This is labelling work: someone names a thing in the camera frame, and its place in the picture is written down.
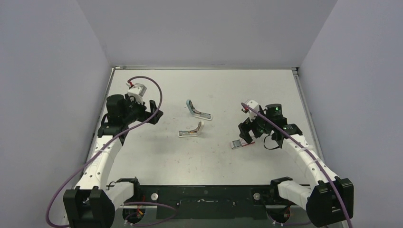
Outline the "red white staple box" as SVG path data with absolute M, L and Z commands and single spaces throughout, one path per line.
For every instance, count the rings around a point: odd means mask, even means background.
M 242 147 L 245 147 L 248 145 L 252 145 L 254 143 L 255 143 L 254 141 L 252 141 L 251 143 L 247 143 L 244 139 L 239 138 L 237 140 L 231 141 L 230 147 L 231 147 L 231 149 L 234 150 L 234 149 L 242 148 Z

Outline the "light blue stapler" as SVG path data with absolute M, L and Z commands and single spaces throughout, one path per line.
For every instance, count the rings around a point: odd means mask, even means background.
M 198 118 L 198 119 L 202 119 L 202 120 L 206 120 L 206 121 L 211 121 L 213 119 L 213 116 L 211 114 L 198 111 L 194 107 L 193 102 L 190 99 L 188 99 L 186 101 L 186 105 L 187 105 L 187 108 L 189 109 L 190 114 L 193 117 Z

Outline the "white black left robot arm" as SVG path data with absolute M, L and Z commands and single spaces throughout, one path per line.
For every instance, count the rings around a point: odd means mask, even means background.
M 142 95 L 127 93 L 110 95 L 106 99 L 107 113 L 101 120 L 97 133 L 97 145 L 92 157 L 82 168 L 83 175 L 73 189 L 63 195 L 68 228 L 109 228 L 120 206 L 156 206 L 174 213 L 163 221 L 173 219 L 178 213 L 176 205 L 158 203 L 146 196 L 137 178 L 121 178 L 117 186 L 105 190 L 107 178 L 117 154 L 125 144 L 132 128 L 130 124 L 157 124 L 163 115 L 161 102 L 149 101 L 147 110 Z

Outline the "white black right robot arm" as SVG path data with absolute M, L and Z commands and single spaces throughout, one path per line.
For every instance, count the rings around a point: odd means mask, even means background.
M 254 100 L 242 103 L 248 118 L 239 124 L 240 138 L 250 144 L 262 135 L 271 137 L 299 167 L 308 181 L 304 187 L 289 177 L 271 181 L 269 199 L 276 204 L 284 200 L 300 206 L 316 227 L 346 221 L 351 228 L 354 214 L 354 186 L 348 178 L 340 178 L 316 154 L 300 128 L 288 123 L 281 104 L 264 108 Z

